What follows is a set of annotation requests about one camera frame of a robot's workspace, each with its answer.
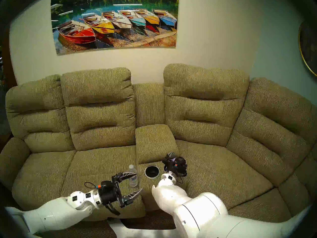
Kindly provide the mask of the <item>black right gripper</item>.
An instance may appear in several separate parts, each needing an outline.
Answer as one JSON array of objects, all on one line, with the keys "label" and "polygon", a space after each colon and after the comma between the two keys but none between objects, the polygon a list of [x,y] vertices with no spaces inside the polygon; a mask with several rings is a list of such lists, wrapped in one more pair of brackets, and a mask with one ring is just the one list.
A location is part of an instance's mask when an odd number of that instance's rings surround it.
[{"label": "black right gripper", "polygon": [[187,176],[187,164],[184,158],[177,158],[177,154],[170,152],[164,159],[164,171],[172,172],[177,177]]}]

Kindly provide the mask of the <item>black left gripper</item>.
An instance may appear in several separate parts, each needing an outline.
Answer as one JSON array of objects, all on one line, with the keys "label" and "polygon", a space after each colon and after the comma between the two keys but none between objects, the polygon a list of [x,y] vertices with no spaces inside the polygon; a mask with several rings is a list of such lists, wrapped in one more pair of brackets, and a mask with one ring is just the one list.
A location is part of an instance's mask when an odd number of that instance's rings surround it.
[{"label": "black left gripper", "polygon": [[133,203],[133,201],[141,194],[143,188],[138,189],[128,195],[121,195],[119,183],[129,178],[137,176],[133,172],[119,172],[112,176],[111,181],[102,181],[99,186],[99,197],[102,204],[112,207],[113,202],[118,202],[120,207],[125,207]]}]

